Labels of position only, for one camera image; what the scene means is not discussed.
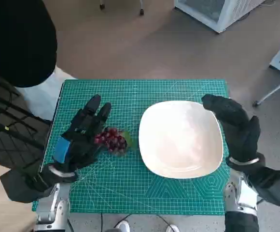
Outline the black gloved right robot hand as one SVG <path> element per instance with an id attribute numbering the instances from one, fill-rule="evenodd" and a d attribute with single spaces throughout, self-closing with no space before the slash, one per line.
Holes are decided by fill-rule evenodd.
<path id="1" fill-rule="evenodd" d="M 220 121 L 229 156 L 240 163 L 253 163 L 264 159 L 257 152 L 261 129 L 257 116 L 249 117 L 241 104 L 231 98 L 206 94 L 203 107 L 214 113 Z"/>

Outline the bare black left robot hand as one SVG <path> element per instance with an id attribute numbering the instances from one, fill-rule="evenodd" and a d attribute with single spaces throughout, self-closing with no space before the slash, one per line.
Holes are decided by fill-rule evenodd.
<path id="1" fill-rule="evenodd" d="M 94 163 L 100 145 L 95 137 L 101 133 L 111 112 L 111 103 L 100 109 L 101 96 L 94 95 L 79 109 L 70 126 L 63 132 L 55 145 L 52 156 L 54 166 L 63 172 L 73 172 Z"/>

